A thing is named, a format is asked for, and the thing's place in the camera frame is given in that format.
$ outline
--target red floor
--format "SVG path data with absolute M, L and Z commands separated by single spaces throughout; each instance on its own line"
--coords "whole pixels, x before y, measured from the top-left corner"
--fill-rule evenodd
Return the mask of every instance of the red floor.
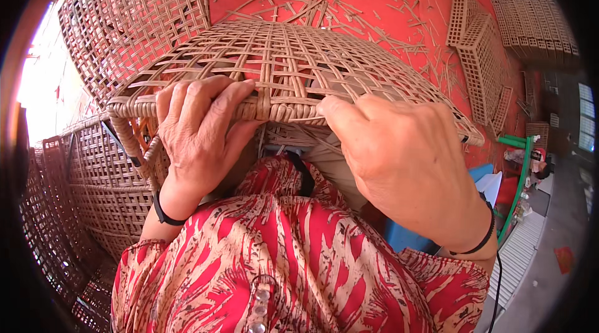
M 211 0 L 210 10 L 211 19 L 213 23 L 221 21 L 226 15 L 228 10 L 235 10 L 238 6 L 249 0 Z M 273 0 L 276 5 L 279 5 L 277 21 L 283 21 L 293 13 L 286 10 L 283 5 L 287 3 L 287 0 Z M 440 87 L 441 91 L 447 96 L 451 97 L 454 104 L 467 116 L 470 115 L 470 104 L 468 101 L 467 91 L 465 88 L 465 79 L 460 66 L 460 60 L 457 52 L 453 47 L 447 47 L 445 45 L 445 38 L 447 34 L 447 23 L 449 22 L 450 9 L 452 0 L 418 0 L 415 7 L 413 7 L 414 14 L 425 22 L 424 25 L 409 26 L 416 23 L 413 20 L 413 15 L 406 9 L 403 13 L 397 9 L 389 7 L 401 7 L 402 1 L 397 2 L 396 0 L 343 0 L 345 3 L 351 5 L 354 12 L 358 13 L 363 19 L 367 21 L 373 27 L 379 27 L 385 30 L 386 33 L 390 34 L 390 37 L 400 40 L 411 45 L 422 43 L 424 49 L 428 52 L 418 53 L 406 53 L 401 49 L 393 49 L 386 42 L 379 43 L 380 46 L 389 50 L 394 55 L 398 56 L 404 62 L 411 64 L 414 69 L 420 71 L 424 77 L 426 77 L 433 85 Z M 413 4 L 416 0 L 407 0 Z M 483 8 L 490 13 L 493 13 L 493 9 L 490 4 L 490 0 L 478 0 Z M 301 1 L 290 1 L 295 11 L 298 11 L 303 5 Z M 267 0 L 254 0 L 249 4 L 240 8 L 238 12 L 245 15 L 250 15 L 259 10 L 265 10 L 272 8 L 273 6 Z M 375 16 L 376 12 L 380 16 L 380 20 Z M 264 20 L 272 21 L 273 10 L 259 14 Z M 350 25 L 358 30 L 363 31 L 363 35 L 353 30 L 346 29 L 348 33 L 351 33 L 359 38 L 368 39 L 368 33 L 377 40 L 378 35 L 376 32 L 366 27 L 363 28 L 355 20 L 349 22 L 344 16 L 343 11 L 339 9 L 339 13 L 336 14 L 340 22 Z M 242 16 L 230 15 L 227 20 L 233 20 Z M 318 15 L 314 18 L 313 25 L 317 23 Z M 333 29 L 335 32 L 344 32 L 340 28 Z M 512 97 L 512 104 L 505 121 L 505 132 L 507 134 L 523 135 L 525 119 L 524 114 L 520 108 L 516 105 L 516 97 L 524 97 L 524 84 L 519 72 L 519 64 L 514 59 L 509 59 L 506 62 L 510 74 L 510 82 L 505 84 L 514 88 L 514 95 Z M 458 87 L 453 87 L 448 92 L 447 80 L 441 78 L 441 76 L 447 70 L 449 75 L 457 75 Z M 479 130 L 483 134 L 485 131 L 483 127 L 478 126 Z M 487 140 L 482 147 L 464 146 L 464 156 L 468 167 L 475 167 L 480 164 L 491 162 L 495 165 L 497 170 L 502 170 L 503 151 L 505 147 L 502 144 L 496 142 L 490 142 Z

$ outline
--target black bracelet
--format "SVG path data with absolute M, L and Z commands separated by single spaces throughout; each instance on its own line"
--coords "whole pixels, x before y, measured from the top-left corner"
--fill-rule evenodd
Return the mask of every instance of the black bracelet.
M 171 219 L 170 217 L 168 217 L 167 214 L 164 213 L 164 211 L 162 211 L 162 207 L 160 206 L 159 197 L 160 197 L 160 189 L 156 190 L 156 192 L 154 193 L 154 209 L 156 210 L 156 214 L 158 215 L 158 220 L 160 220 L 160 223 L 167 223 L 167 224 L 173 225 L 173 226 L 184 225 L 185 222 L 187 221 L 187 219 L 185 219 L 185 220 Z
M 484 245 L 486 245 L 486 243 L 489 241 L 490 239 L 490 235 L 493 234 L 493 228 L 495 227 L 495 215 L 493 214 L 493 207 L 491 207 L 490 202 L 488 200 L 486 200 L 485 194 L 483 192 L 479 192 L 480 198 L 483 199 L 483 201 L 485 201 L 487 207 L 490 209 L 490 226 L 489 226 L 489 231 L 487 232 L 487 234 L 485 235 L 485 237 L 483 238 L 483 240 L 479 243 L 478 246 L 476 246 L 475 248 L 473 248 L 470 251 L 466 251 L 466 252 L 461 252 L 461 253 L 457 253 L 457 252 L 453 252 L 450 251 L 449 253 L 451 255 L 456 255 L 456 254 L 472 254 L 480 249 L 483 248 Z

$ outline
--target stacked woven crate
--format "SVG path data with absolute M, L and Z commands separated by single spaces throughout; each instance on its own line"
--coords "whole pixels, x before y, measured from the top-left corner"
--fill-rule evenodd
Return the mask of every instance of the stacked woven crate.
M 555 0 L 491 0 L 503 45 L 523 62 L 577 68 L 578 46 Z
M 504 86 L 505 55 L 495 21 L 477 0 L 453 0 L 446 44 L 460 55 L 473 120 L 497 139 L 513 90 Z

